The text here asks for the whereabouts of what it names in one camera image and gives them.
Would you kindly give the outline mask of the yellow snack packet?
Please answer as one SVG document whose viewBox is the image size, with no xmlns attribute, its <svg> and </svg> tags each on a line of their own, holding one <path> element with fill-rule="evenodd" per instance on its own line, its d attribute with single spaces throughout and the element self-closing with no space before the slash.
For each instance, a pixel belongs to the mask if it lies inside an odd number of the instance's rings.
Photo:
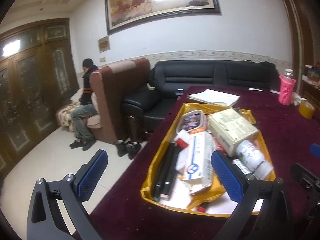
<svg viewBox="0 0 320 240">
<path fill-rule="evenodd" d="M 187 206 L 187 210 L 192 210 L 205 202 L 212 202 L 217 198 L 220 198 L 224 193 L 226 193 L 226 190 L 220 183 L 218 177 L 213 176 L 210 187 L 191 196 L 191 201 Z"/>
</svg>

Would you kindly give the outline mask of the white blue toothpaste box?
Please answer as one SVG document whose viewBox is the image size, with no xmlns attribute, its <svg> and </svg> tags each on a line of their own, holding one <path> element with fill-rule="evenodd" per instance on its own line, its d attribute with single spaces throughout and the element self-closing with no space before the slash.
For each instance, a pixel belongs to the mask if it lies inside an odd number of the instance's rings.
<svg viewBox="0 0 320 240">
<path fill-rule="evenodd" d="M 187 147 L 183 181 L 190 185 L 208 185 L 212 181 L 213 168 L 211 155 L 213 153 L 213 138 L 208 132 L 199 132 L 191 135 Z"/>
</svg>

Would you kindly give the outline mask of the large white green box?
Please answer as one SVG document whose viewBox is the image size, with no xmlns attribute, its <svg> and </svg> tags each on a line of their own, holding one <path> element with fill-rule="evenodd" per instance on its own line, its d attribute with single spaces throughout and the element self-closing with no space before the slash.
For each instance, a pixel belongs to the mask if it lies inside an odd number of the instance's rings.
<svg viewBox="0 0 320 240">
<path fill-rule="evenodd" d="M 254 140 L 259 130 L 234 109 L 225 109 L 207 116 L 208 129 L 229 157 L 236 155 L 244 140 Z"/>
</svg>

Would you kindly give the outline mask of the black pen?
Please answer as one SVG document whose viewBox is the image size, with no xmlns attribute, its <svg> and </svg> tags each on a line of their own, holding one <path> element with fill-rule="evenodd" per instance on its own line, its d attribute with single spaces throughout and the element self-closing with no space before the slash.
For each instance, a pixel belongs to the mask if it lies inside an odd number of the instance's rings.
<svg viewBox="0 0 320 240">
<path fill-rule="evenodd" d="M 161 161 L 159 169 L 157 171 L 156 178 L 155 178 L 153 188 L 152 188 L 152 199 L 155 202 L 159 202 L 160 192 L 163 188 L 165 177 L 166 177 L 168 168 L 170 166 L 174 147 L 175 147 L 175 143 L 170 142 L 170 144 L 169 144 L 169 146 L 163 156 L 163 159 Z"/>
</svg>

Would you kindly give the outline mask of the pink tin box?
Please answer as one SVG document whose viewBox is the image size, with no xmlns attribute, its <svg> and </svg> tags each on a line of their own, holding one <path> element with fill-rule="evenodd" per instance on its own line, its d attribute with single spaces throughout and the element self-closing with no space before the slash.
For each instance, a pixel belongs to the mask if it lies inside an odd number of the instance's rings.
<svg viewBox="0 0 320 240">
<path fill-rule="evenodd" d="M 186 131 L 189 134 L 204 132 L 207 130 L 207 118 L 202 110 L 194 110 L 181 116 L 176 133 Z"/>
</svg>

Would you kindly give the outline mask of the white medicine bottle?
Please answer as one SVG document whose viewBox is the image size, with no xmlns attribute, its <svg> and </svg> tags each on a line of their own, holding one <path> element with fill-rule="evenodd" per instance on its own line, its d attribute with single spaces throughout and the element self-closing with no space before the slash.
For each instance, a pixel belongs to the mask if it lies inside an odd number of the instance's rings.
<svg viewBox="0 0 320 240">
<path fill-rule="evenodd" d="M 274 169 L 272 164 L 249 140 L 242 141 L 235 152 L 244 165 L 260 180 L 265 180 Z"/>
</svg>

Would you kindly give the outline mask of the yellow tape roll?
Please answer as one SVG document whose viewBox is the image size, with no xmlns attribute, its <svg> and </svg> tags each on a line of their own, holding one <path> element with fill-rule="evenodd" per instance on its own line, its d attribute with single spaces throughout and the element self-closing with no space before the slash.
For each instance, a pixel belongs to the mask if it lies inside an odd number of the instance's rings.
<svg viewBox="0 0 320 240">
<path fill-rule="evenodd" d="M 315 110 L 315 107 L 306 100 L 303 100 L 298 108 L 298 111 L 301 114 L 301 116 L 303 116 L 306 119 L 312 119 Z"/>
</svg>

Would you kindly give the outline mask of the pink knitted bottle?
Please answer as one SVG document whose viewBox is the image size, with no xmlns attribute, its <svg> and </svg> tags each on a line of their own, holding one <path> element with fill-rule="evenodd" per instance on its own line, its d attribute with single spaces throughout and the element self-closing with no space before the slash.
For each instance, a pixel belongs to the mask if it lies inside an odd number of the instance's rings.
<svg viewBox="0 0 320 240">
<path fill-rule="evenodd" d="M 284 75 L 280 75 L 280 91 L 278 101 L 282 105 L 290 105 L 292 93 L 296 84 L 296 79 L 293 76 L 293 70 L 286 68 Z"/>
</svg>

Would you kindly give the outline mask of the yellow storage tray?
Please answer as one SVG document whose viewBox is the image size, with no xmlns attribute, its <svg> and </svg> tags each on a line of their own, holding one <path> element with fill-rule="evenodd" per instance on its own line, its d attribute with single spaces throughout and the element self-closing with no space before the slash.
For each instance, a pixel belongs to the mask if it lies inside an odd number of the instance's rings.
<svg viewBox="0 0 320 240">
<path fill-rule="evenodd" d="M 144 200 L 168 210 L 229 217 L 245 188 L 222 182 L 226 157 L 242 175 L 273 181 L 276 174 L 261 132 L 248 109 L 236 113 L 226 106 L 184 103 L 155 154 L 140 191 Z"/>
</svg>

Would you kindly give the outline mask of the seated person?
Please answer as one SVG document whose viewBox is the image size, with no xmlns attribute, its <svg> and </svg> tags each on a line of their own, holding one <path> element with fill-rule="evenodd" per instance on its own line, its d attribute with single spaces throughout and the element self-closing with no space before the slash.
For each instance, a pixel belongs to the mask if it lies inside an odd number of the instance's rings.
<svg viewBox="0 0 320 240">
<path fill-rule="evenodd" d="M 86 151 L 96 142 L 94 135 L 88 130 L 84 119 L 97 115 L 95 106 L 92 103 L 93 89 L 91 88 L 89 78 L 98 67 L 93 63 L 92 59 L 84 59 L 82 68 L 84 70 L 84 75 L 82 77 L 84 84 L 82 95 L 79 100 L 80 107 L 71 112 L 75 140 L 69 146 L 71 149 L 82 148 L 83 151 Z"/>
</svg>

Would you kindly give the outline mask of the black shoes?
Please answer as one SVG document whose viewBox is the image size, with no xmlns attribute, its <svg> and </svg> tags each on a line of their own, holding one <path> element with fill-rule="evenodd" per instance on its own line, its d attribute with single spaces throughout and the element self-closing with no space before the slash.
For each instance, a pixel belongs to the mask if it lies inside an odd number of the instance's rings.
<svg viewBox="0 0 320 240">
<path fill-rule="evenodd" d="M 123 142 L 122 140 L 118 140 L 115 146 L 119 157 L 128 154 L 130 160 L 133 160 L 142 148 L 140 143 L 134 143 L 132 141 Z"/>
</svg>

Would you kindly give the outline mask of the white paper stack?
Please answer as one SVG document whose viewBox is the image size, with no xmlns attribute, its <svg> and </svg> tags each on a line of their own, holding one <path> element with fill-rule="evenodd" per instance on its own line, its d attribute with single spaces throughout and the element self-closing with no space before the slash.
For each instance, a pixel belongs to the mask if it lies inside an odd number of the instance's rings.
<svg viewBox="0 0 320 240">
<path fill-rule="evenodd" d="M 240 96 L 207 89 L 200 93 L 188 94 L 187 98 L 209 105 L 232 107 Z"/>
</svg>

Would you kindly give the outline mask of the wooden cabinet doors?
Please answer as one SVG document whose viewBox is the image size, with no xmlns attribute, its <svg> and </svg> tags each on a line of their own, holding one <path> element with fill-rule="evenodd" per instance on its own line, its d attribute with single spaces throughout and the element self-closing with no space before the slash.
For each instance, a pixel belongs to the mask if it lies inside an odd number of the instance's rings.
<svg viewBox="0 0 320 240">
<path fill-rule="evenodd" d="M 2 179 L 57 129 L 56 112 L 78 88 L 68 18 L 1 34 Z"/>
</svg>

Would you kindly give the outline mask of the wooden side shelf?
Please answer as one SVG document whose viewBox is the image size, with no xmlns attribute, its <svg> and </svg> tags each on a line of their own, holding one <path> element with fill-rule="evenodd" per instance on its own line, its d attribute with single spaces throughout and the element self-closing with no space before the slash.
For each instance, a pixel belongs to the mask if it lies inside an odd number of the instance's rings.
<svg viewBox="0 0 320 240">
<path fill-rule="evenodd" d="M 319 88 L 303 80 L 319 63 L 319 0 L 282 0 L 289 20 L 296 92 L 319 108 Z"/>
</svg>

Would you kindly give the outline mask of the black leather sofa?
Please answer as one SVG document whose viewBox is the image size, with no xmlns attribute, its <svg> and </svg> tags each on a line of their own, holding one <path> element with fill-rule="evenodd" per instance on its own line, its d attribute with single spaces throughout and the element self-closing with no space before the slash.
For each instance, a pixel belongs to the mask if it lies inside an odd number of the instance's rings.
<svg viewBox="0 0 320 240">
<path fill-rule="evenodd" d="M 227 60 L 159 61 L 147 82 L 123 98 L 121 111 L 132 136 L 152 133 L 191 86 L 279 88 L 279 73 L 270 62 Z"/>
</svg>

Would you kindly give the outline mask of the framed horse painting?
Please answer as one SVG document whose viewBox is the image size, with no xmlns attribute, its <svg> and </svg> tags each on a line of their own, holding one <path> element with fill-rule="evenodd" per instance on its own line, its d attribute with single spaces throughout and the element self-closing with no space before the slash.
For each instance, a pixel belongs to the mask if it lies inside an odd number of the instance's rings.
<svg viewBox="0 0 320 240">
<path fill-rule="evenodd" d="M 221 14 L 218 0 L 105 0 L 109 35 L 164 18 Z"/>
</svg>

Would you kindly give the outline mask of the small wall plaque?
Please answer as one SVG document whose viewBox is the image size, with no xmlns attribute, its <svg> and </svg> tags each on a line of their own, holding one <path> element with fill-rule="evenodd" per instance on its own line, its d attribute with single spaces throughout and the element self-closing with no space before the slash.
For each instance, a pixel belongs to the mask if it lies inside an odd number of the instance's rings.
<svg viewBox="0 0 320 240">
<path fill-rule="evenodd" d="M 110 50 L 110 41 L 109 41 L 109 36 L 105 36 L 103 38 L 100 38 L 98 40 L 98 47 L 99 47 L 99 52 L 105 52 L 107 50 Z"/>
</svg>

